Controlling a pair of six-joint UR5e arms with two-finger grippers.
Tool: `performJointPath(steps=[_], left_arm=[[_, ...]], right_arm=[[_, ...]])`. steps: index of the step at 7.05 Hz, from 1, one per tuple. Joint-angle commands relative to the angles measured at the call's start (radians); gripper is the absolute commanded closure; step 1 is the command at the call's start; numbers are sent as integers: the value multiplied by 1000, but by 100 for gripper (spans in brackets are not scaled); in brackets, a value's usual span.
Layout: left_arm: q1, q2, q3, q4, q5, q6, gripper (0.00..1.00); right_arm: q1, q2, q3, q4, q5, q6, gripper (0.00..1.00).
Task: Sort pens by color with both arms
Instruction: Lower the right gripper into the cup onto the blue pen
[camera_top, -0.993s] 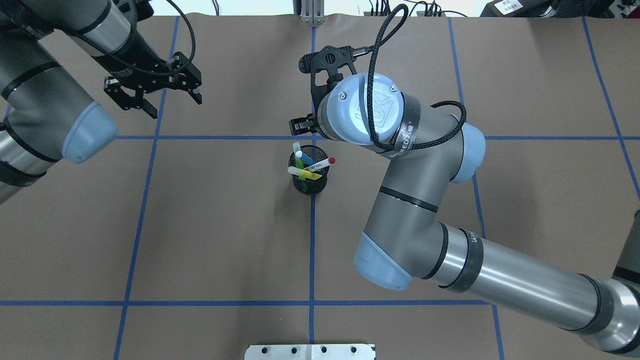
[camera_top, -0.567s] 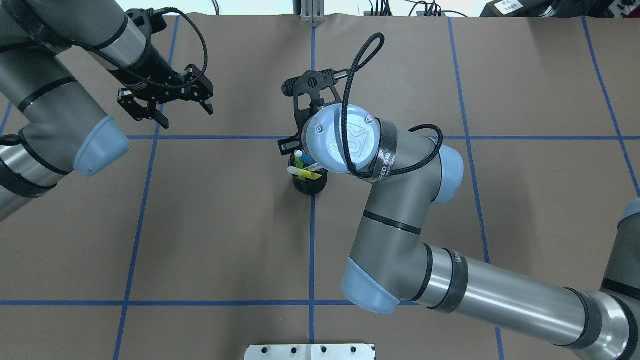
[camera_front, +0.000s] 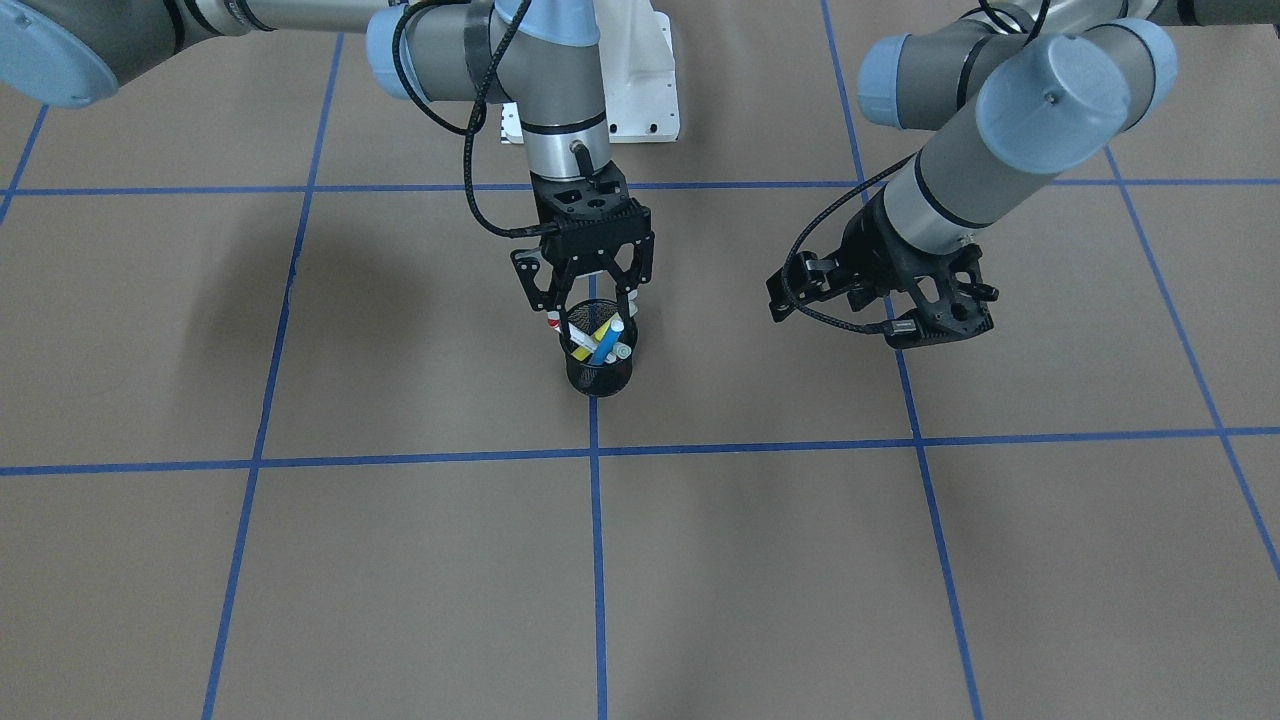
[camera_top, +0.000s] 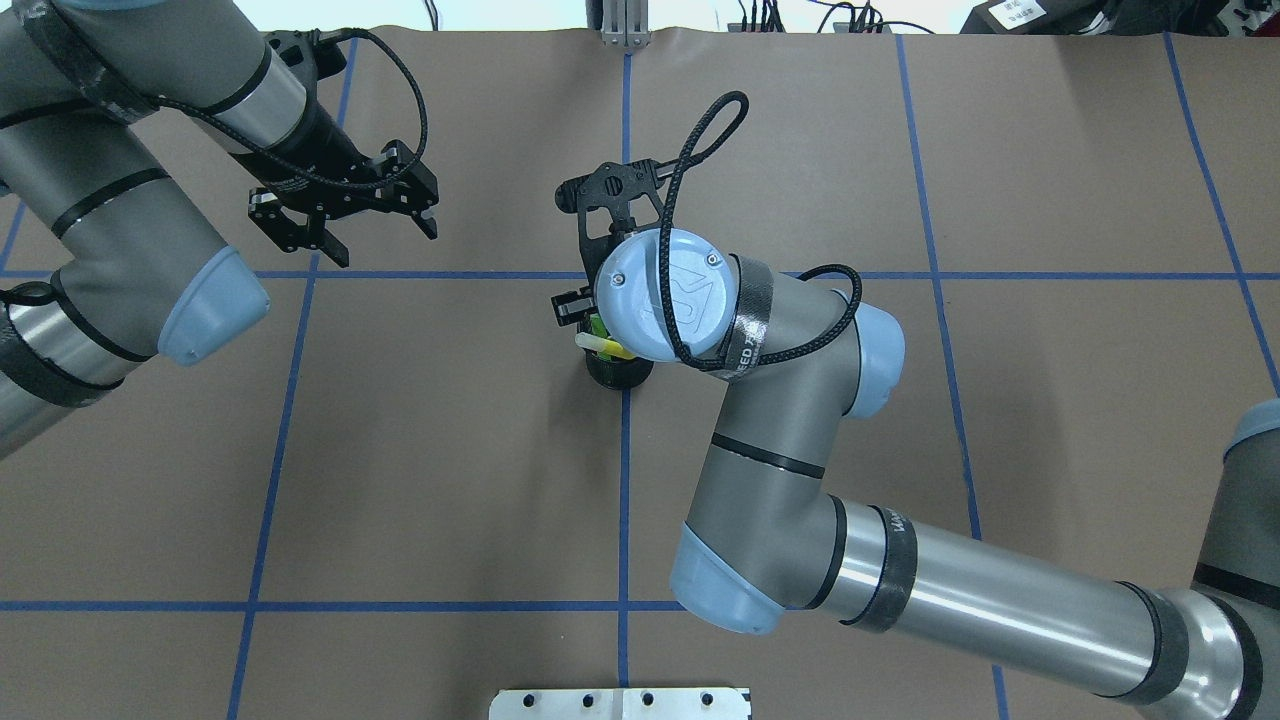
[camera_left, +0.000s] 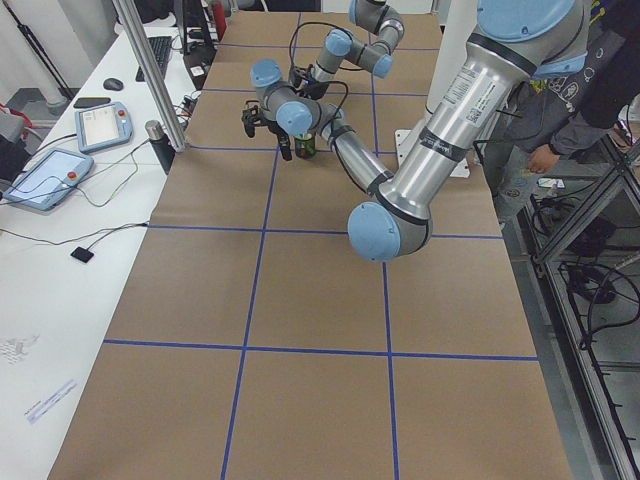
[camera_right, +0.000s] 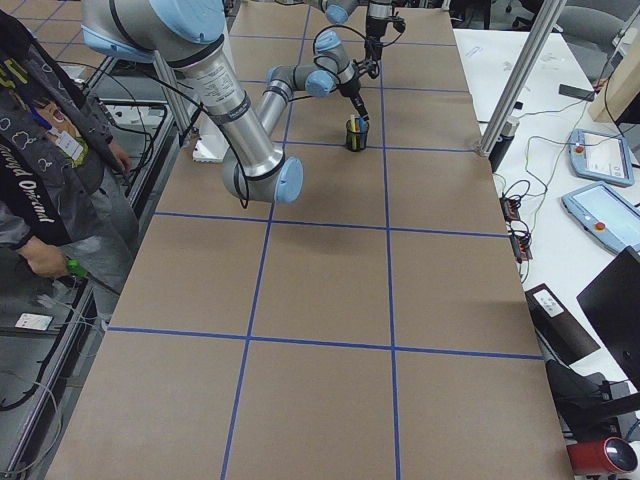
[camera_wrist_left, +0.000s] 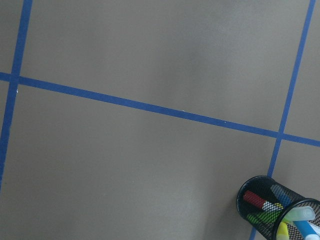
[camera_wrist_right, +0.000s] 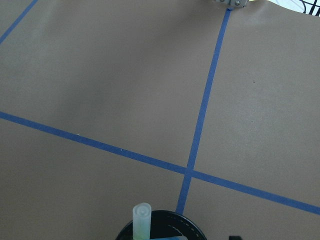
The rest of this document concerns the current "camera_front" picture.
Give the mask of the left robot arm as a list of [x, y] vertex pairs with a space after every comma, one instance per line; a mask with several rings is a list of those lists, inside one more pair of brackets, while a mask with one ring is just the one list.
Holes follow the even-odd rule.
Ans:
[[986, 333], [998, 291], [975, 237], [1167, 97], [1169, 28], [1276, 24], [1277, 13], [1275, 1], [982, 1], [936, 32], [877, 41], [858, 73], [861, 114], [931, 137], [861, 184], [870, 197], [833, 252], [788, 250], [767, 281], [773, 320], [900, 292], [913, 306], [883, 322], [814, 318], [893, 348]]

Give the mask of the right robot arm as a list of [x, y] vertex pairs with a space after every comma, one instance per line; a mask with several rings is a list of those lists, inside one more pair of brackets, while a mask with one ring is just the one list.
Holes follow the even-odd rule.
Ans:
[[[81, 109], [209, 38], [278, 29], [361, 31], [388, 94], [422, 114], [468, 101], [463, 192], [477, 224], [535, 237], [512, 260], [531, 307], [563, 320], [576, 279], [607, 274], [620, 327], [650, 279], [652, 213], [614, 164], [590, 1], [5, 1], [3, 82], [49, 106]], [[502, 227], [477, 205], [474, 145], [488, 110], [515, 102], [538, 210]]]

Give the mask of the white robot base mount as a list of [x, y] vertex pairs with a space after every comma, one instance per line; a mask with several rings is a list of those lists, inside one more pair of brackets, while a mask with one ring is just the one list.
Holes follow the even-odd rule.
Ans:
[[595, 140], [671, 143], [681, 129], [669, 18], [650, 1], [530, 1], [518, 32], [599, 51], [605, 120]]

